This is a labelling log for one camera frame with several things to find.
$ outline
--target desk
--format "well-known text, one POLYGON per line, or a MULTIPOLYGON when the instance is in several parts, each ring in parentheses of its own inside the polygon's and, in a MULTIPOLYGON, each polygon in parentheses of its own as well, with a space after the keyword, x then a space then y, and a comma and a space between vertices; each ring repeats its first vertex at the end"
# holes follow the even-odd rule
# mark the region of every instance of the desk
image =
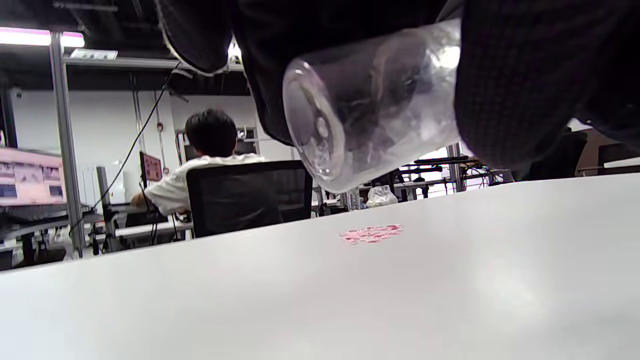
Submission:
MULTIPOLYGON (((324 203, 327 205, 336 205, 338 201, 339 199, 327 199, 324 203)), ((311 201, 311 209, 316 210, 318 206, 320 206, 320 203, 317 200, 311 201)))
MULTIPOLYGON (((116 237, 122 236, 124 238, 136 238, 139 236, 150 236, 151 228, 155 227, 154 225, 140 225, 140 226, 132 226, 132 227, 124 227, 123 229, 116 229, 116 237)), ((189 222, 183 224, 182 222, 175 222, 175 229, 173 228, 173 222, 161 222, 157 225, 157 234, 169 234, 173 233, 175 230, 185 231, 193 228, 193 223, 189 222)), ((98 240, 104 240, 104 234, 98 234, 95 236, 98 240)))
MULTIPOLYGON (((89 214, 83 217, 84 224, 94 224, 96 222, 103 221, 101 214, 89 214)), ((40 224, 37 225, 16 225, 15 229, 7 229, 0 231, 0 237, 4 240, 15 239, 21 235, 29 234, 29 233, 37 233, 40 230, 51 229, 53 227, 62 227, 69 225, 69 219, 58 219, 58 220, 50 220, 41 221, 40 224)))
POLYGON ((603 164, 605 168, 614 167, 636 167, 640 165, 640 158, 631 158, 618 161, 611 161, 603 164))
MULTIPOLYGON (((416 196, 416 192, 415 190, 418 188, 424 188, 426 186, 432 186, 432 185, 436 185, 436 184, 445 184, 446 180, 445 179, 438 179, 438 180, 429 180, 429 181, 407 181, 405 183, 396 183, 394 184, 394 190, 396 191, 396 196, 400 196, 399 195, 399 191, 402 189, 405 189, 407 191, 407 199, 409 201, 411 200, 415 200, 417 198, 416 196)), ((365 192, 367 190, 370 190, 373 186, 361 186, 360 187, 360 191, 361 192, 365 192)))
POLYGON ((0 274, 3 354, 635 360, 638 183, 514 183, 0 274))

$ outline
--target black hair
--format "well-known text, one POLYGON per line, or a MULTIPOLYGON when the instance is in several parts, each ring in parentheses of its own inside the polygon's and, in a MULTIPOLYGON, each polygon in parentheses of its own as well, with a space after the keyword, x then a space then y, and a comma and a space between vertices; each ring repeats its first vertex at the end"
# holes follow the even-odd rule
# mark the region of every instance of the black hair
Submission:
POLYGON ((236 123, 224 111, 195 113, 187 119, 184 130, 189 143, 205 155, 226 158, 236 148, 236 123))

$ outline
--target metal pole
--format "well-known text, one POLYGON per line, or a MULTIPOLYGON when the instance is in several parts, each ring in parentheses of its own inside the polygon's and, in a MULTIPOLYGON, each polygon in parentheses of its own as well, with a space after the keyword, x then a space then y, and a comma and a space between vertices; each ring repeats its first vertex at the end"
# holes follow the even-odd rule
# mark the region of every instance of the metal pole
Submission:
POLYGON ((107 188, 109 187, 107 172, 104 167, 96 167, 95 171, 98 176, 98 189, 101 194, 104 194, 104 197, 100 199, 102 203, 102 215, 104 216, 104 241, 109 244, 109 252, 116 252, 118 251, 118 244, 116 243, 116 232, 115 229, 113 229, 113 219, 111 218, 111 197, 107 192, 107 188))
MULTIPOLYGON (((154 90, 154 104, 158 101, 158 97, 156 95, 156 91, 154 90)), ((156 109, 156 124, 160 125, 161 121, 160 121, 160 111, 158 109, 156 109)), ((162 166, 163 167, 168 167, 166 166, 166 160, 164 159, 164 143, 162 141, 162 133, 163 131, 158 131, 158 139, 160 141, 160 156, 162 159, 162 166)))
POLYGON ((69 89, 67 84, 67 68, 62 60, 63 48, 60 44, 62 33, 53 31, 51 33, 51 45, 49 46, 49 57, 51 59, 51 74, 53 77, 53 95, 56 100, 56 110, 58 113, 58 133, 60 134, 60 149, 62 152, 62 169, 65 175, 65 191, 67 193, 67 214, 69 222, 73 228, 71 239, 74 247, 78 251, 78 256, 82 257, 84 248, 84 223, 82 221, 82 211, 80 208, 80 191, 78 187, 76 154, 74 152, 74 137, 71 131, 71 121, 69 117, 69 89))
MULTIPOLYGON (((460 156, 459 142, 447 146, 447 156, 460 156)), ((467 189, 465 186, 465 180, 462 178, 459 164, 449 165, 449 175, 451 176, 451 181, 456 184, 456 188, 454 189, 455 192, 463 192, 467 189)))
POLYGON ((11 89, 9 89, 7 84, 0 84, 0 102, 2 103, 2 118, 4 124, 4 145, 7 147, 17 148, 18 136, 15 132, 15 118, 13 117, 11 89))
MULTIPOLYGON (((138 84, 136 82, 136 76, 133 73, 129 74, 129 81, 131 82, 131 94, 133 95, 133 112, 134 115, 136 116, 136 129, 138 130, 138 132, 142 131, 142 119, 141 119, 141 115, 140 115, 140 99, 138 98, 138 84)), ((142 152, 147 152, 147 149, 145 147, 145 135, 144 134, 140 134, 140 137, 138 138, 138 147, 140 148, 140 151, 142 152)))

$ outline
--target man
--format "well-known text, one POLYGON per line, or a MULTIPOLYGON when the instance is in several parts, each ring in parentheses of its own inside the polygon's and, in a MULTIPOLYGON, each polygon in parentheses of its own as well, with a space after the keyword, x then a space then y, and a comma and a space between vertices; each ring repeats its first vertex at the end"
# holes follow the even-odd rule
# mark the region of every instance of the man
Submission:
POLYGON ((234 121, 223 111, 206 109, 187 120, 185 131, 198 158, 187 161, 171 175, 150 185, 144 193, 131 199, 131 206, 147 207, 150 202, 161 214, 191 210, 187 190, 187 171, 192 168, 238 165, 265 161, 256 154, 234 155, 237 130, 234 121))
POLYGON ((282 80, 292 59, 461 14, 456 121, 483 163, 528 166, 572 117, 640 149, 638 0, 323 0, 302 12, 287 11, 294 0, 156 4, 170 49, 200 72, 227 64, 235 35, 262 128, 287 145, 282 80))

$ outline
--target keyboard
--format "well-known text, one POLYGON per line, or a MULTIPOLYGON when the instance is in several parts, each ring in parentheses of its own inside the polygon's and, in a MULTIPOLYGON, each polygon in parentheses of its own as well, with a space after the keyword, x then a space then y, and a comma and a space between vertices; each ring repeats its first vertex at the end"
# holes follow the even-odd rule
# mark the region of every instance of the keyboard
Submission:
MULTIPOLYGON (((92 211, 90 206, 81 205, 83 214, 92 211)), ((66 204, 10 206, 3 209, 4 216, 16 224, 29 224, 43 220, 67 216, 66 204)))

